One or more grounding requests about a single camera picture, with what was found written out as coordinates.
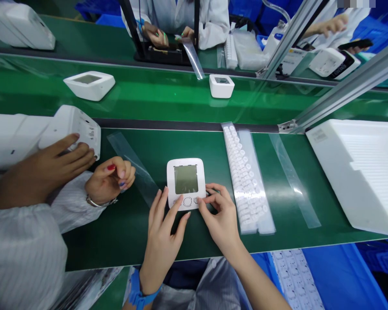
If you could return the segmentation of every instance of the blood pressure monitor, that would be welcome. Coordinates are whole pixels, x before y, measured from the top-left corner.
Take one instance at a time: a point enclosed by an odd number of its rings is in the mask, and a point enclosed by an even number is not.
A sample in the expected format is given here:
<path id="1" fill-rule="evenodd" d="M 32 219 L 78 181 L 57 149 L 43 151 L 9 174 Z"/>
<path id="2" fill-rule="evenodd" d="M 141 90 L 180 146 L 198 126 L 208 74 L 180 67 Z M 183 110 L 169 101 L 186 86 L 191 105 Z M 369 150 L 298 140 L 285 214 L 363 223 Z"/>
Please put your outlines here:
<path id="1" fill-rule="evenodd" d="M 173 159 L 167 164 L 168 205 L 172 207 L 181 194 L 178 211 L 198 209 L 197 197 L 206 196 L 203 161 L 199 158 Z"/>

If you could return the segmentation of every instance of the silver watch band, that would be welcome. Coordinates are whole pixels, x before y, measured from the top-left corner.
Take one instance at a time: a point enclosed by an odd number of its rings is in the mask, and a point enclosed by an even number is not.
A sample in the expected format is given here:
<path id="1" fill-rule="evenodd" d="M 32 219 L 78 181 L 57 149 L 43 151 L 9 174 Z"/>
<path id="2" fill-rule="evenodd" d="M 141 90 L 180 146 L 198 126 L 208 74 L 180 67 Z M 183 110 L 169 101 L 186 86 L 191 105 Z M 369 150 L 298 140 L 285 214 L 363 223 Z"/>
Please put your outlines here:
<path id="1" fill-rule="evenodd" d="M 107 206 L 109 206 L 109 205 L 113 205 L 113 204 L 115 204 L 117 201 L 118 201 L 118 199 L 115 197 L 114 199 L 112 199 L 111 201 L 109 201 L 109 202 L 107 202 L 107 203 L 105 203 L 105 204 L 103 204 L 103 205 L 97 205 L 96 203 L 94 203 L 93 201 L 92 201 L 92 199 L 89 197 L 89 194 L 86 196 L 86 201 L 90 204 L 90 205 L 92 205 L 92 206 L 94 206 L 94 207 L 97 207 L 97 208 L 104 208 L 104 207 L 107 207 Z"/>

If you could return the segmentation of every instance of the striped sleeve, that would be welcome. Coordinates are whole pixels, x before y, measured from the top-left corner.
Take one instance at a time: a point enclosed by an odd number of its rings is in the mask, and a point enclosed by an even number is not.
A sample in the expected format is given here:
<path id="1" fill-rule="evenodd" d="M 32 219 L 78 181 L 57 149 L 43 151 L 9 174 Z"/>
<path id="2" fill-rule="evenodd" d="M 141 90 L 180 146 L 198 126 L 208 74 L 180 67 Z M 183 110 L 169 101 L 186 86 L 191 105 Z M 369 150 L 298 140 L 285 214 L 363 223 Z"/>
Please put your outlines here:
<path id="1" fill-rule="evenodd" d="M 85 171 L 67 183 L 52 202 L 51 211 L 61 233 L 96 220 L 105 210 L 86 202 L 88 194 L 85 191 L 85 183 L 91 175 L 91 172 Z"/>
<path id="2" fill-rule="evenodd" d="M 49 309 L 66 257 L 49 205 L 0 210 L 0 309 Z"/>

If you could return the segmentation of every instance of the black phone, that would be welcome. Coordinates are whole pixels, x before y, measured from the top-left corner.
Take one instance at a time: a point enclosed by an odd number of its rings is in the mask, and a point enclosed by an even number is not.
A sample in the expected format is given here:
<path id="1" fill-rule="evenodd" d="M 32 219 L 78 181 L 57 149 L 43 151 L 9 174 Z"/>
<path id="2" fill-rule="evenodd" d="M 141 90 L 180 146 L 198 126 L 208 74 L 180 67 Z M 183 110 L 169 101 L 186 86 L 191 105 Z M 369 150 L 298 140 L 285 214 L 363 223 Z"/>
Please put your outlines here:
<path id="1" fill-rule="evenodd" d="M 359 47 L 362 49 L 362 48 L 370 47 L 372 45 L 374 45 L 374 43 L 372 43 L 372 41 L 370 39 L 363 39 L 363 40 L 359 40 L 359 41 L 352 41 L 352 42 L 349 42 L 346 44 L 342 44 L 342 45 L 338 46 L 338 49 L 347 50 L 351 47 Z"/>

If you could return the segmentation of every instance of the white foam tray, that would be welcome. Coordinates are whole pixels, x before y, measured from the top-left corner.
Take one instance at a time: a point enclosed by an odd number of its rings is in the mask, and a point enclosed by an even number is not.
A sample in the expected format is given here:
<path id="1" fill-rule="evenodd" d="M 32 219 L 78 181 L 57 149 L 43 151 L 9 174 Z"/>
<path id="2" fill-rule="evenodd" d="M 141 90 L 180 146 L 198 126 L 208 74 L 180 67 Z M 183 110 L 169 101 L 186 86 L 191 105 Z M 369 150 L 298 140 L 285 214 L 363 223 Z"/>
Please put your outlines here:
<path id="1" fill-rule="evenodd" d="M 388 122 L 328 120 L 306 135 L 351 225 L 388 235 Z"/>

